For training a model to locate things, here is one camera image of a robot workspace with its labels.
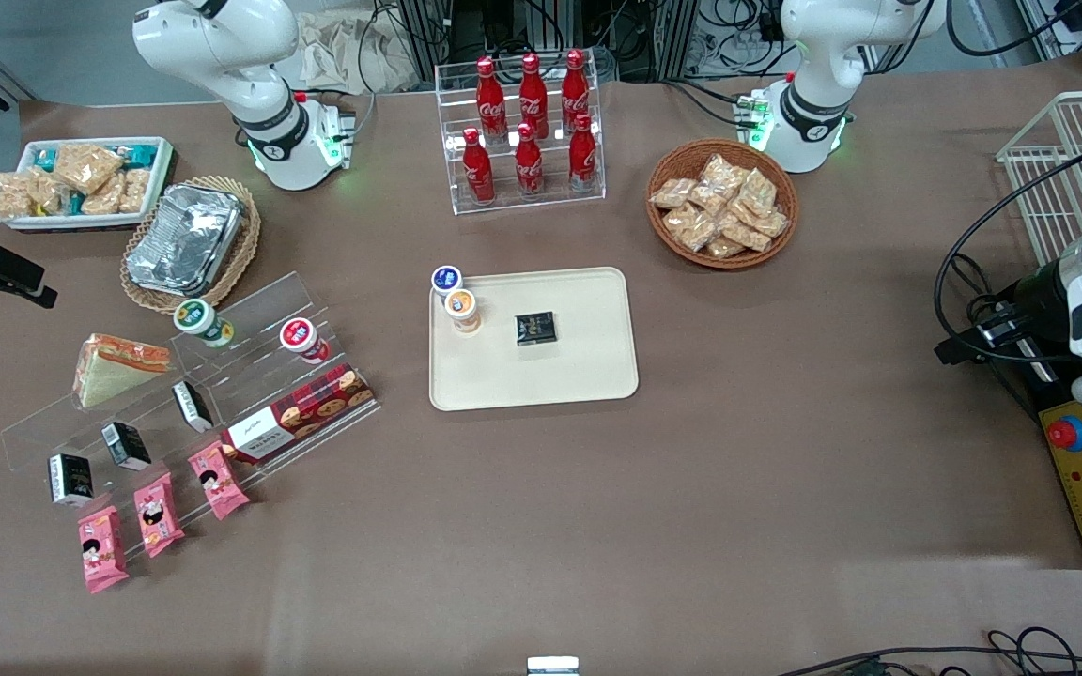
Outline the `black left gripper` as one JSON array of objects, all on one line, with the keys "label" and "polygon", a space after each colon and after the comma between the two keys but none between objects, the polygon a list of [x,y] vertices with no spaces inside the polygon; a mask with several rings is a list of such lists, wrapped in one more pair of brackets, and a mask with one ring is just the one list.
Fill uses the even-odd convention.
[{"label": "black left gripper", "polygon": [[971,302],[973,343],[945,339],[935,346],[944,364],[1001,360],[1005,362],[1069,362],[1069,317],[1066,291],[1056,266],[1043,266],[997,294]]}]

